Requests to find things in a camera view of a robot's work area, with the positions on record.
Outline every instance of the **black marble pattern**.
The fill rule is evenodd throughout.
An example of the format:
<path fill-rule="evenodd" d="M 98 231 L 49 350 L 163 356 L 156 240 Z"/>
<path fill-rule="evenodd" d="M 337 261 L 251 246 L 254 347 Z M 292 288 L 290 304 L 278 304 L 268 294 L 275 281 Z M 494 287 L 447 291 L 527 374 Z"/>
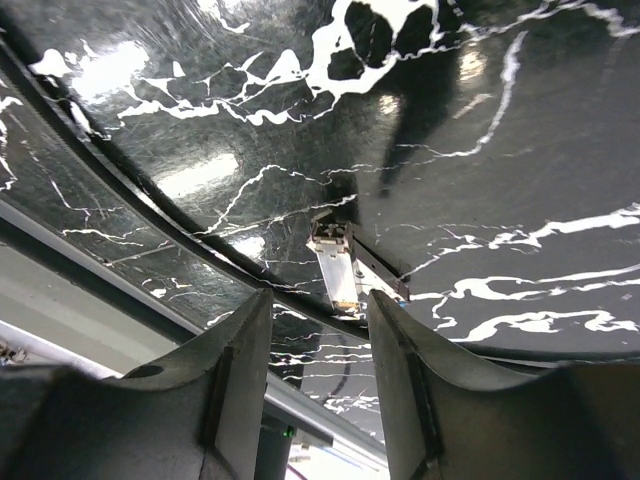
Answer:
<path fill-rule="evenodd" d="M 314 214 L 341 208 L 413 266 L 407 309 L 448 338 L 640 350 L 636 2 L 0 7 L 25 63 L 75 102 L 80 136 L 107 139 L 201 232 L 292 289 L 327 301 L 304 243 Z M 46 139 L 13 134 L 19 105 L 0 93 L 3 194 L 194 322 L 246 296 Z M 379 433 L 368 346 L 276 315 L 272 367 Z"/>

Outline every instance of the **black marble surface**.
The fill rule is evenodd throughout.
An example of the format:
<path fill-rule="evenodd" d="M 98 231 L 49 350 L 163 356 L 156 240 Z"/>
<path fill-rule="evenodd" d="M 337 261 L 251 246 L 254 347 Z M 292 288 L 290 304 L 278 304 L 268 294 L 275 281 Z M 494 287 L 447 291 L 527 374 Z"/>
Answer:
<path fill-rule="evenodd" d="M 327 301 L 310 218 L 342 206 L 414 267 L 407 308 L 448 338 L 640 349 L 636 2 L 0 7 L 28 41 L 25 63 L 92 122 L 78 114 L 79 135 L 108 138 L 202 232 L 311 298 Z M 14 135 L 19 105 L 0 93 L 3 194 L 196 323 L 246 297 L 46 139 Z M 367 346 L 276 315 L 272 367 L 379 432 Z"/>

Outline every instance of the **metal bracket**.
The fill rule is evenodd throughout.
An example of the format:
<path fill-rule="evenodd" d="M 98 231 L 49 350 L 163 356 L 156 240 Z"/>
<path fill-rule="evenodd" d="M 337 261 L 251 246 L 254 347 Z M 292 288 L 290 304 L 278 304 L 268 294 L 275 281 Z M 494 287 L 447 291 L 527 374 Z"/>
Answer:
<path fill-rule="evenodd" d="M 334 308 L 359 313 L 363 297 L 373 289 L 398 303 L 409 302 L 409 265 L 376 245 L 360 226 L 323 212 L 312 220 L 307 247 L 318 256 Z"/>

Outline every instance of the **silver metal piece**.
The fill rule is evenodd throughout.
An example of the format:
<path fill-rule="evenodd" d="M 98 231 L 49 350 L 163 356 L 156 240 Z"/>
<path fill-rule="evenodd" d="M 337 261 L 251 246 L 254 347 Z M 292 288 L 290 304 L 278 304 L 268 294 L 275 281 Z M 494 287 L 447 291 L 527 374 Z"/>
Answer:
<path fill-rule="evenodd" d="M 75 367 L 96 378 L 122 376 L 115 370 L 2 320 L 0 320 L 0 357 L 7 359 L 6 365 L 55 363 Z"/>
<path fill-rule="evenodd" d="M 363 297 L 373 289 L 398 303 L 409 301 L 408 266 L 376 246 L 359 226 L 338 222 L 331 212 L 323 212 L 313 218 L 307 247 L 318 257 L 335 308 L 358 313 Z"/>
<path fill-rule="evenodd" d="M 304 420 L 333 437 L 333 449 L 373 470 L 387 470 L 384 445 L 347 420 L 287 385 L 272 373 L 267 374 L 265 399 L 290 415 Z"/>

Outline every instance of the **small metal part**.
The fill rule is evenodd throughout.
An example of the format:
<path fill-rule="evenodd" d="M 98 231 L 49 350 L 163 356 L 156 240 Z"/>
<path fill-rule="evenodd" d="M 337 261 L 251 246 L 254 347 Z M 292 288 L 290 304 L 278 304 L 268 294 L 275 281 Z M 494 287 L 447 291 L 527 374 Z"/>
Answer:
<path fill-rule="evenodd" d="M 400 304 L 409 302 L 409 265 L 377 246 L 358 225 L 322 212 L 312 220 L 307 247 L 318 256 L 335 308 L 360 313 L 372 289 L 382 290 Z"/>

